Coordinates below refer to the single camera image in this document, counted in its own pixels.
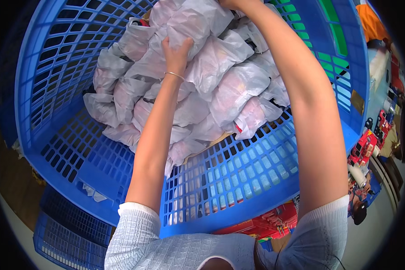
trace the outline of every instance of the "blue crate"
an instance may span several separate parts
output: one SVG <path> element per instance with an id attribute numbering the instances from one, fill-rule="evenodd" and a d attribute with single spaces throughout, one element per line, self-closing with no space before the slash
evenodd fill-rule
<path id="1" fill-rule="evenodd" d="M 33 242 L 36 252 L 65 269 L 104 268 L 106 247 L 76 235 L 44 212 L 39 213 Z"/>
<path id="2" fill-rule="evenodd" d="M 112 226 L 81 210 L 51 186 L 46 186 L 41 210 L 73 233 L 104 247 L 108 246 Z"/>
<path id="3" fill-rule="evenodd" d="M 16 122 L 27 160 L 63 196 L 117 225 L 134 154 L 102 135 L 84 109 L 97 57 L 123 34 L 129 16 L 155 0 L 42 1 L 21 48 L 16 76 Z M 347 150 L 361 135 L 369 86 L 366 43 L 350 0 L 277 0 L 287 23 L 315 54 L 332 82 Z M 363 99 L 360 112 L 352 95 Z M 229 136 L 174 168 L 165 180 L 161 237 L 211 232 L 257 215 L 299 192 L 297 146 L 290 111 L 250 140 Z M 309 121 L 318 121 L 309 115 Z M 95 202 L 87 184 L 107 197 Z"/>

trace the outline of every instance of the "orange clothing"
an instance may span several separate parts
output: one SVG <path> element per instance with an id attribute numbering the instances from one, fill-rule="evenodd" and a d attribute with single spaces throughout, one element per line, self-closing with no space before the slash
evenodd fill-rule
<path id="1" fill-rule="evenodd" d="M 383 40 L 386 38 L 390 40 L 390 36 L 384 28 L 384 25 L 368 5 L 358 5 L 355 8 L 362 21 L 366 42 L 373 39 Z"/>

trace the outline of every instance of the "stacked package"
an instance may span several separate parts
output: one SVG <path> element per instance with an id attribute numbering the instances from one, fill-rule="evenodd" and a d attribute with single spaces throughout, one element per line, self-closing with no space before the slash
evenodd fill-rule
<path id="1" fill-rule="evenodd" d="M 150 27 L 135 20 L 117 43 L 101 51 L 93 78 L 96 93 L 85 94 L 84 102 L 89 114 L 107 125 L 106 137 L 135 152 L 166 71 L 161 42 L 168 36 L 170 46 L 177 47 L 191 37 L 166 176 L 225 133 L 252 138 L 289 105 L 259 30 L 246 17 L 235 21 L 217 0 L 159 0 L 151 9 Z"/>

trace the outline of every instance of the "silver bangle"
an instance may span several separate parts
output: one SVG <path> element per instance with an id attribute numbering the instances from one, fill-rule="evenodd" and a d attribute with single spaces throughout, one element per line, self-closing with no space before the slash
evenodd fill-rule
<path id="1" fill-rule="evenodd" d="M 166 74 L 173 74 L 173 75 L 179 77 L 180 79 L 182 79 L 182 80 L 184 81 L 184 78 L 183 78 L 182 76 L 180 76 L 180 75 L 178 75 L 178 74 L 176 74 L 176 73 L 174 73 L 174 72 L 164 72 L 164 74 L 165 74 L 165 75 L 166 75 Z"/>

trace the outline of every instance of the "white knit top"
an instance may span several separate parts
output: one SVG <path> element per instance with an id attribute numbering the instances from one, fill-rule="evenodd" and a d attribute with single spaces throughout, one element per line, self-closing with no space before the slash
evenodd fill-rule
<path id="1" fill-rule="evenodd" d="M 310 211 L 298 222 L 279 254 L 259 246 L 268 269 L 336 269 L 346 245 L 348 195 Z M 160 239 L 161 222 L 135 202 L 119 209 L 120 221 L 108 246 L 105 269 L 200 269 L 218 257 L 235 269 L 255 269 L 255 239 L 244 234 L 186 234 Z"/>

